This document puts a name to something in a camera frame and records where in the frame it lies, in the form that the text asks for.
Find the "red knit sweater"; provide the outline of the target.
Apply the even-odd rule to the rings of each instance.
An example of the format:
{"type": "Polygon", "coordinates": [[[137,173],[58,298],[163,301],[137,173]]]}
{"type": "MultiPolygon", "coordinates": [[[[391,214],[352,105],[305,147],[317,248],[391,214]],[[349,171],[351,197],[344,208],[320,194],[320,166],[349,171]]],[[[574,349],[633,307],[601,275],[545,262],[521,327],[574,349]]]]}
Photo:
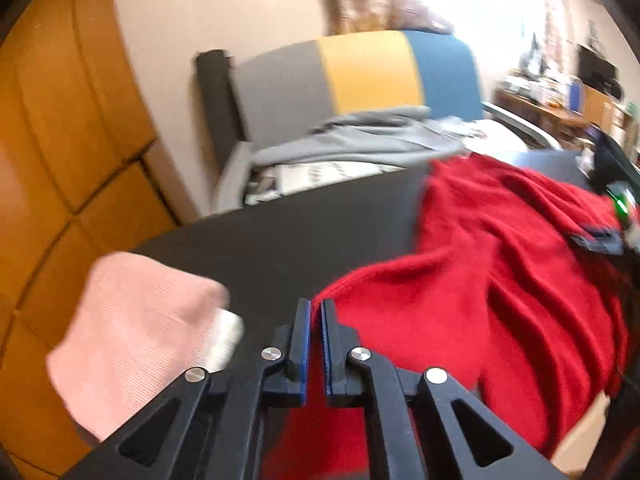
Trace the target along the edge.
{"type": "Polygon", "coordinates": [[[395,365],[439,366],[544,456],[627,363],[623,274],[573,236],[611,201],[483,155],[436,162],[409,255],[322,290],[395,365]]]}

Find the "wooden desk with clutter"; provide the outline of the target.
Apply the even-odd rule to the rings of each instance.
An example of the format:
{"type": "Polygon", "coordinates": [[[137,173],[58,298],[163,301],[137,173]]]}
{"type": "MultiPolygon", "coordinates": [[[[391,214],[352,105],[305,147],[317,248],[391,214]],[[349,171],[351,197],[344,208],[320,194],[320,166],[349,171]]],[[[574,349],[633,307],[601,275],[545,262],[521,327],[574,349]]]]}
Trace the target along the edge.
{"type": "Polygon", "coordinates": [[[562,148],[581,148],[587,143],[588,128],[597,127],[634,154],[639,141],[639,123],[620,102],[605,93],[582,86],[584,100],[578,110],[570,109],[570,98],[549,96],[544,90],[508,90],[503,84],[494,90],[492,102],[526,119],[553,136],[562,148]]]}

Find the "blue container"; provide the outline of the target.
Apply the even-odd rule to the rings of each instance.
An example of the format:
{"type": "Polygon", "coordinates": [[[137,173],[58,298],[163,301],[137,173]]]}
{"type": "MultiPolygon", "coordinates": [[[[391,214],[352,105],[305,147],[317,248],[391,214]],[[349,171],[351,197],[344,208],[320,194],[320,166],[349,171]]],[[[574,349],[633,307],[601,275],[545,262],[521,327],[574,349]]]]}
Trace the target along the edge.
{"type": "Polygon", "coordinates": [[[579,78],[573,77],[567,87],[568,109],[575,114],[584,114],[585,98],[584,84],[579,78]]]}

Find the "grey yellow blue chair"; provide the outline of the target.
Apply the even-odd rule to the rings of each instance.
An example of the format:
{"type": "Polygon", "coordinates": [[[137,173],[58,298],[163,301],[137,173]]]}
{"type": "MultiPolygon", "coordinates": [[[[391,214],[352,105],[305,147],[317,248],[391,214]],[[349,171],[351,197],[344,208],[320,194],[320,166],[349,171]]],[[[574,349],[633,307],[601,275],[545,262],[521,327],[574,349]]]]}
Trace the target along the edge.
{"type": "Polygon", "coordinates": [[[432,119],[491,119],[526,146],[559,148],[549,133],[482,99],[474,56],[451,35],[354,32],[290,44],[239,64],[224,50],[210,50],[194,64],[206,126],[219,148],[217,214],[246,205],[258,150],[366,110],[424,105],[432,119]]]}

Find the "black monitor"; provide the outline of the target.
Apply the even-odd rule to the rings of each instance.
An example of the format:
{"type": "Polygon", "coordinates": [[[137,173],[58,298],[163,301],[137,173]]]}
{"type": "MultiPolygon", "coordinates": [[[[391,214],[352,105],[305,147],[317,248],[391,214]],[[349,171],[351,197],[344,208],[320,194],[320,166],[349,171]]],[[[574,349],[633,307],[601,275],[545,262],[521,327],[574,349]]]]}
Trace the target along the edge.
{"type": "Polygon", "coordinates": [[[579,46],[577,50],[576,75],[583,84],[594,90],[608,94],[614,99],[620,99],[622,96],[617,68],[585,46],[579,46]]]}

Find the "wooden panel wardrobe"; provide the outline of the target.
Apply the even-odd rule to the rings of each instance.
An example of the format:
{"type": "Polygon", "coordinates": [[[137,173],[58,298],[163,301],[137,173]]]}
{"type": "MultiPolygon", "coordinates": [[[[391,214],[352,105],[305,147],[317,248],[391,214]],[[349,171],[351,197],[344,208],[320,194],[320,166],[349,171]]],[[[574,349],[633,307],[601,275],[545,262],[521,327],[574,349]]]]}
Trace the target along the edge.
{"type": "Polygon", "coordinates": [[[27,0],[1,46],[1,448],[26,479],[88,452],[46,370],[90,266],[172,230],[113,0],[27,0]]]}

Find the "grey clothes pile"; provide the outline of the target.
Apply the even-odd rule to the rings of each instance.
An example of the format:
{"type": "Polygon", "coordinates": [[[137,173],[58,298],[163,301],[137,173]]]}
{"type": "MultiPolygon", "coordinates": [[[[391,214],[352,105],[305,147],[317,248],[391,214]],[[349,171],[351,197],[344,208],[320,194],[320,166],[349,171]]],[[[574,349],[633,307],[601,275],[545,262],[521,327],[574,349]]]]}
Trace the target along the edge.
{"type": "Polygon", "coordinates": [[[299,139],[252,156],[244,203],[253,206],[313,188],[472,153],[506,160],[525,142],[491,119],[432,119],[424,106],[366,110],[322,122],[299,139]]]}

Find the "pink folded knit garment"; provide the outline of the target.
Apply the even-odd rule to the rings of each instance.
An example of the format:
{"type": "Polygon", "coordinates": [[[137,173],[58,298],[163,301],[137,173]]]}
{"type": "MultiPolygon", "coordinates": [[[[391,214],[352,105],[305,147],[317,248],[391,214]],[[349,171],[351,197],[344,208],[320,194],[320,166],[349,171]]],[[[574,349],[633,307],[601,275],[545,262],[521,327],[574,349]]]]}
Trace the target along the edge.
{"type": "Polygon", "coordinates": [[[92,266],[47,371],[72,419],[104,441],[191,367],[203,367],[228,289],[131,252],[92,266]]]}

